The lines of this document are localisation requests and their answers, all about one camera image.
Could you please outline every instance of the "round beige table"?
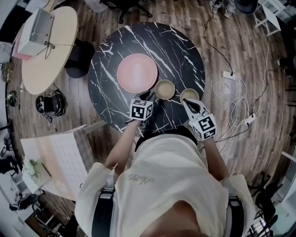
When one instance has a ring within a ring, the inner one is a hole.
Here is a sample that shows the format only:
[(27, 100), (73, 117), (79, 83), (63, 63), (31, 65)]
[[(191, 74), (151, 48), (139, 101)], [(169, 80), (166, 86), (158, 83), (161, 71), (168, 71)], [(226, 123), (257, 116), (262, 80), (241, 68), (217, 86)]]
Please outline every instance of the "round beige table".
[(68, 60), (77, 34), (76, 11), (64, 6), (51, 12), (55, 18), (49, 42), (55, 45), (48, 58), (46, 49), (30, 60), (22, 62), (22, 77), (26, 90), (31, 94), (44, 92), (57, 79)]

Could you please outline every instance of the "black and white marker cube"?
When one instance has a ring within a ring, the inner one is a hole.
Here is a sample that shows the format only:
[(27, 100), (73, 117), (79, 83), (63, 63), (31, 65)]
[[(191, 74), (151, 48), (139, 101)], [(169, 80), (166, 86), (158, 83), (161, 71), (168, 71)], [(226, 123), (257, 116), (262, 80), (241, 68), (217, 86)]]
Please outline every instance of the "black and white marker cube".
[(132, 99), (129, 107), (129, 118), (145, 121), (152, 115), (153, 102)]
[(213, 137), (217, 133), (217, 124), (213, 114), (200, 116), (196, 120), (190, 120), (189, 125), (202, 140)]

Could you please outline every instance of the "pink plate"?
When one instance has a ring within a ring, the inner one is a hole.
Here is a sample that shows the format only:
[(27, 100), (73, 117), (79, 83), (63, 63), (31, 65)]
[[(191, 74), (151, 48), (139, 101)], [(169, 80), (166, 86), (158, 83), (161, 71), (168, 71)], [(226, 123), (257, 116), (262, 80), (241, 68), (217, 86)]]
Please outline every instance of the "pink plate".
[(154, 85), (157, 73), (157, 66), (152, 58), (144, 54), (132, 54), (119, 64), (117, 79), (126, 91), (140, 93)]

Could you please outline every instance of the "black strap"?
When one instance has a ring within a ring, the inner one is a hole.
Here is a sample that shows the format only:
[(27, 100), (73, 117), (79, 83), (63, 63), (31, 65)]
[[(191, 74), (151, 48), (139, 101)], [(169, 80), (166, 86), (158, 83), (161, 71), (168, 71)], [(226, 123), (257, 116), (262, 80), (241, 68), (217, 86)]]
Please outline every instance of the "black strap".
[[(92, 220), (92, 236), (109, 237), (113, 211), (115, 189), (103, 188), (98, 198)], [(241, 201), (230, 196), (228, 206), (231, 209), (232, 223), (229, 237), (241, 237), (244, 231), (245, 215)]]
[(92, 220), (92, 236), (109, 237), (115, 189), (103, 188)]
[(238, 196), (230, 196), (228, 206), (230, 206), (232, 213), (230, 237), (241, 237), (244, 231), (245, 214)]

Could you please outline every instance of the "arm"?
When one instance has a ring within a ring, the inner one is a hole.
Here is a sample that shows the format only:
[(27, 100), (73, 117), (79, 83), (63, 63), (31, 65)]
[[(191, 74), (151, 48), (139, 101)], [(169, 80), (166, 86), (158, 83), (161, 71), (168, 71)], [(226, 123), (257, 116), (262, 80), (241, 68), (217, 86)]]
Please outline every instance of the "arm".
[(221, 181), (229, 177), (229, 172), (223, 161), (213, 138), (209, 138), (203, 141), (205, 154), (207, 156), (209, 173), (213, 175), (215, 179)]
[(127, 125), (121, 138), (113, 147), (107, 157), (107, 160), (105, 162), (106, 168), (112, 169), (116, 164), (118, 164), (115, 168), (116, 174), (120, 175), (124, 171), (126, 162), (130, 154), (130, 149), (136, 135), (136, 131), (140, 124), (141, 121), (135, 120)]

